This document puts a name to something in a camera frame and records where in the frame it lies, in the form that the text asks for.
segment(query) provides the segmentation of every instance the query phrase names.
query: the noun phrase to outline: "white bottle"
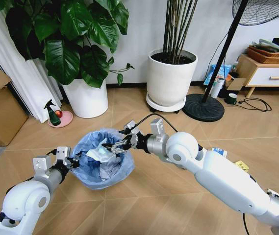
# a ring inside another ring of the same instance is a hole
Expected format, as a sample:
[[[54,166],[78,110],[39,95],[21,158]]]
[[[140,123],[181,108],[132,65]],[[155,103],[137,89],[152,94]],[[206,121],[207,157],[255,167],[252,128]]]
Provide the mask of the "white bottle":
[[[217,81],[215,82],[215,86],[212,87],[212,89],[211,89],[210,96],[212,98],[217,98],[218,97],[218,94],[219,94],[223,84],[224,84],[224,78],[219,77],[217,79]]]

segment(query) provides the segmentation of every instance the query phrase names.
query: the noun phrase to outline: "fan grille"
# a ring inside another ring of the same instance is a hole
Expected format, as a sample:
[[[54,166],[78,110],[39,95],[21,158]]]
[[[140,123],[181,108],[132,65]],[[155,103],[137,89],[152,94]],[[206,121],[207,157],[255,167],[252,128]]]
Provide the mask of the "fan grille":
[[[242,0],[233,0],[233,17]],[[257,25],[279,17],[279,0],[249,0],[241,18],[241,25]]]

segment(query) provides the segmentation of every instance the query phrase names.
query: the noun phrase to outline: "trash can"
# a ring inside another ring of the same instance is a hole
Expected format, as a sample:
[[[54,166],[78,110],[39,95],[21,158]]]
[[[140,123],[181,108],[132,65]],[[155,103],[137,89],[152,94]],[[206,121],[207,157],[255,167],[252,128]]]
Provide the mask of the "trash can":
[[[121,141],[123,135],[114,129],[101,129],[88,133],[74,147],[71,157],[80,155],[78,168],[72,169],[72,173],[90,189],[103,189],[124,180],[135,169],[135,163],[130,151],[117,154],[121,158],[120,168],[110,179],[102,180],[99,175],[100,162],[86,156],[88,150],[97,148],[99,143],[107,138],[107,143]]]

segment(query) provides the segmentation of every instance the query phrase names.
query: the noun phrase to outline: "red apple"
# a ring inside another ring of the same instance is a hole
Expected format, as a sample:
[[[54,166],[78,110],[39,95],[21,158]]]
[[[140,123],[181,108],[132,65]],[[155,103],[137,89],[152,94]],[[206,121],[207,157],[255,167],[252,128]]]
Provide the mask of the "red apple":
[[[55,111],[55,114],[57,115],[58,118],[62,117],[63,116],[63,113],[61,110],[56,110]]]

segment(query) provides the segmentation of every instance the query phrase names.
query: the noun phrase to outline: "green mug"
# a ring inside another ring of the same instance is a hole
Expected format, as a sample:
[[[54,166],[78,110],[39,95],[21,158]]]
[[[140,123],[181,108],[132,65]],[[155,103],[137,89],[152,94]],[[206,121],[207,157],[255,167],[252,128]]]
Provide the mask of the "green mug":
[[[230,93],[230,94],[228,94],[228,96],[224,99],[224,101],[225,101],[227,104],[236,104],[236,102],[237,102],[237,95],[236,95],[236,94],[233,94],[233,93]]]

